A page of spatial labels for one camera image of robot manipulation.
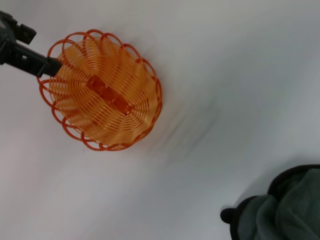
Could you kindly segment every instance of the white table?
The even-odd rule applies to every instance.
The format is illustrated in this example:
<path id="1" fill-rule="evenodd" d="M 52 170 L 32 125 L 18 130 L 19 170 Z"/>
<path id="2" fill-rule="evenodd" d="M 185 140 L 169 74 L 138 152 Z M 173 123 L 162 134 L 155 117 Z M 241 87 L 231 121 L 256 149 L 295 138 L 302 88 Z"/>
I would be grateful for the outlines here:
<path id="1" fill-rule="evenodd" d="M 0 239 L 228 240 L 220 211 L 319 163 L 318 0 L 2 0 L 44 55 L 95 28 L 157 71 L 153 131 L 120 152 L 71 139 L 36 79 L 0 67 Z"/>

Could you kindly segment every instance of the gray towel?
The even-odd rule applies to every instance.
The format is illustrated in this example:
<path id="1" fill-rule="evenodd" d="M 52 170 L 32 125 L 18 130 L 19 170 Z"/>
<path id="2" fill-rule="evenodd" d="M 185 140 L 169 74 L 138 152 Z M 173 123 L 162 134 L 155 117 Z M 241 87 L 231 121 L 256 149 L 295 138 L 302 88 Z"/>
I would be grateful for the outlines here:
<path id="1" fill-rule="evenodd" d="M 320 240 L 320 169 L 310 169 L 251 200 L 240 216 L 240 240 Z"/>

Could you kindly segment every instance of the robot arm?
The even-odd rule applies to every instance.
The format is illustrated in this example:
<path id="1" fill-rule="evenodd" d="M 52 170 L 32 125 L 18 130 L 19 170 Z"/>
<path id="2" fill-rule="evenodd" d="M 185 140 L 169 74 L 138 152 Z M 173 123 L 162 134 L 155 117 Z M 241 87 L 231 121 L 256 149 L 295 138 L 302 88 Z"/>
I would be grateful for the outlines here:
<path id="1" fill-rule="evenodd" d="M 37 33 L 17 23 L 10 14 L 0 11 L 0 65 L 9 64 L 39 78 L 43 74 L 54 77 L 62 63 L 18 44 L 17 40 L 29 45 Z"/>

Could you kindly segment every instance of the woven plastic basket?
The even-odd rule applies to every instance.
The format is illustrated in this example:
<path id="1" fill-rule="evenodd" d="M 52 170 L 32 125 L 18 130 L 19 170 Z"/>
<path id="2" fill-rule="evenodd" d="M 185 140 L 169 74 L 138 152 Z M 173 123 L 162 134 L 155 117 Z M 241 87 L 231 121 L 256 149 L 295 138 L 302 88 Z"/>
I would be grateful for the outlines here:
<path id="1" fill-rule="evenodd" d="M 79 42 L 71 40 L 79 36 Z M 134 47 L 95 29 L 68 35 L 48 56 L 58 46 L 60 71 L 37 81 L 42 98 L 70 137 L 91 150 L 119 151 L 152 130 L 162 109 L 162 89 L 154 68 Z"/>

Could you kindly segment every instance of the orange basket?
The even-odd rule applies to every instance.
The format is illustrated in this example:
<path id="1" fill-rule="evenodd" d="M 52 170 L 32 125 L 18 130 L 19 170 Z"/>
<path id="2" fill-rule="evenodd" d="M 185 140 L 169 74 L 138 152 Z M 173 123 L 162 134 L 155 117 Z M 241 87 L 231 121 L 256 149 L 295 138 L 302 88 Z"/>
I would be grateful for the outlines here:
<path id="1" fill-rule="evenodd" d="M 71 40 L 74 36 L 81 41 Z M 162 109 L 162 89 L 154 68 L 133 46 L 95 29 L 68 35 L 48 56 L 60 45 L 61 69 L 37 81 L 70 137 L 91 150 L 119 151 L 150 133 Z"/>

